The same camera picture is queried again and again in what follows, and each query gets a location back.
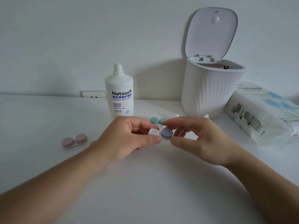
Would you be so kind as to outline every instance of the tissue paper package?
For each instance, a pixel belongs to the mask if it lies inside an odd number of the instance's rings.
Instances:
[[[252,82],[240,82],[223,111],[262,146],[298,136],[299,106]]]

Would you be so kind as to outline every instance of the forearm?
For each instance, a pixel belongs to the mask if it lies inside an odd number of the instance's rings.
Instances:
[[[299,187],[265,163],[238,149],[239,159],[228,166],[271,223],[299,223]]]
[[[101,169],[90,149],[0,195],[0,223],[52,223]]]

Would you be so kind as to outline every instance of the hand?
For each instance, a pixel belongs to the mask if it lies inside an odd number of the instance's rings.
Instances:
[[[158,135],[148,135],[150,129],[159,129],[145,119],[137,117],[116,117],[90,149],[100,152],[107,165],[120,161],[134,149],[158,144]]]
[[[170,142],[202,160],[215,165],[229,165],[237,158],[239,147],[208,118],[177,117],[163,122],[167,128],[176,130]],[[187,132],[198,138],[184,138]]]

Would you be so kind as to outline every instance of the fingernail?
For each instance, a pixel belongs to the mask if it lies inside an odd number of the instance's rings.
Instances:
[[[155,144],[158,144],[161,141],[161,138],[158,135],[154,136],[154,139],[155,139],[155,141],[154,141]]]

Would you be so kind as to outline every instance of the left hand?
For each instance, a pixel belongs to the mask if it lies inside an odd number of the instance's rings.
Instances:
[[[116,163],[134,149],[145,145],[160,143],[158,135],[148,135],[150,129],[159,129],[156,125],[138,117],[116,117],[98,140],[91,143],[89,149],[99,152],[107,165]]]

